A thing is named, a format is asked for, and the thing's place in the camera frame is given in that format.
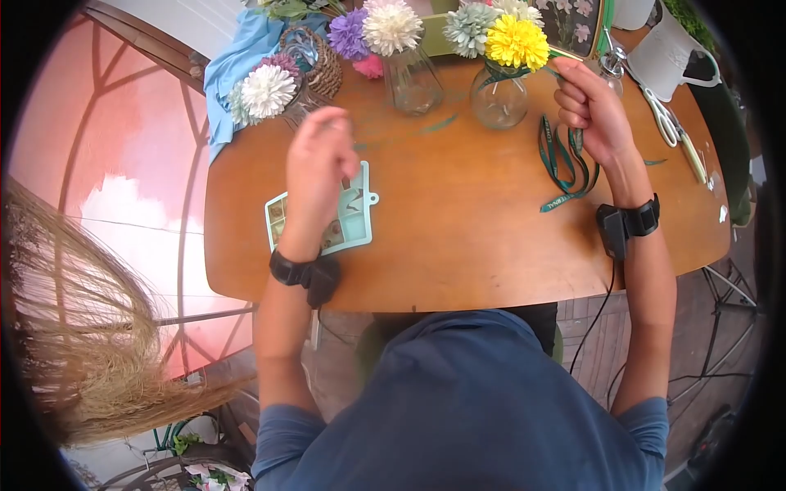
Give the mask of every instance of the wooden table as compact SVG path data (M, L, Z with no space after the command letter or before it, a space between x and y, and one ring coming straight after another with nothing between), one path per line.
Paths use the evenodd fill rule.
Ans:
M634 46L643 31L614 33ZM358 153L369 161L373 242L336 254L343 281L328 308L349 311L467 310L554 302L604 293L612 263L594 213L611 203L605 176L586 197L548 213L559 196L538 155L538 121L556 120L556 80L546 71L526 81L527 117L511 130L489 130L472 114L468 88L479 60L437 59L445 101L422 118L384 104L384 83L344 67L337 105L350 110ZM699 184L680 146L669 148L635 82L623 103L661 203L660 226L677 274L721 258L729 248L722 181ZM718 157L687 86L668 104L703 150L707 173ZM235 134L208 175L204 250L208 281L222 295L258 301L270 258L264 203L285 190L292 132L266 121ZM624 288L623 281L615 289Z

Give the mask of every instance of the round glass vase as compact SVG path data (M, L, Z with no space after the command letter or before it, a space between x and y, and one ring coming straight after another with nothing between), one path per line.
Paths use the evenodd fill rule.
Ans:
M524 85L530 69L503 67L485 58L483 61L483 68L475 75L469 90L472 112L484 126L507 130L521 123L530 108Z
M301 76L295 83L298 86L298 90L284 108L284 112L281 113L281 118L287 122L292 131L297 131L300 125L303 124L306 116L312 112L319 108L333 105L330 99L309 88L306 77Z
M444 97L436 68L420 43L401 53L394 52L382 59L387 100L408 115L423 115L437 107Z

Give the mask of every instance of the white flower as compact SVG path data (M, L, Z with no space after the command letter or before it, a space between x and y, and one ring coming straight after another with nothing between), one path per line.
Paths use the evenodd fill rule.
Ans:
M570 13L571 9L573 8L571 5L571 0L556 0L554 5L556 5L557 10L564 10L567 13Z
M578 42L584 42L590 36L590 28L584 24L576 24L576 29L573 31L573 35L576 36Z
M385 5L398 5L399 7L403 7L406 6L406 2L404 2L404 0L365 0L363 8L371 11L371 9L378 9Z
M254 126L262 121L260 118L255 118L248 114L248 106L243 104L243 81L238 80L232 87L230 93L226 95L226 100L230 104L230 113L232 114L233 123L240 124L241 126Z
M363 20L363 38L374 53L389 57L394 50L414 49L422 26L412 7L403 2L374 6Z
M284 112L296 91L295 80L281 67L264 64L248 74L241 87L243 104L255 118L273 118Z
M573 6L576 8L576 12L582 14L584 17L589 17L590 12L592 12L592 4L587 0L576 0Z
M543 15L535 7L530 7L526 2L521 0L492 0L493 6L501 15L507 13L516 16L516 20L531 20L533 24L543 28L544 24L541 20Z

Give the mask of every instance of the blue cloth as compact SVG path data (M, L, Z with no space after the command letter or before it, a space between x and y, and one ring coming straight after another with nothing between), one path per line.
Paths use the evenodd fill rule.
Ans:
M518 317L436 313L388 344L330 424L262 411L252 473L256 491L657 490L666 408L651 398L614 418Z
M208 102L210 122L210 163L232 141L235 131L243 126L232 121L230 105L226 96L238 80L259 64L259 60L278 51L278 39L288 26L288 21L270 19L265 9L244 9L237 14L237 32L232 44L224 49L204 69L204 95ZM324 38L328 17L314 13L296 24L309 27Z

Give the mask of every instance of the hand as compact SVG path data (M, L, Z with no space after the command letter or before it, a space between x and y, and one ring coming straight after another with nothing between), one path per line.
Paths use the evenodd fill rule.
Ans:
M637 150L614 90L581 61L558 57L554 65L564 78L554 92L560 119L571 128L584 129L584 148L601 166L630 161Z
M348 116L334 107L311 113L289 146L287 221L278 250L290 261L317 258L322 233L336 218L341 180L360 170Z

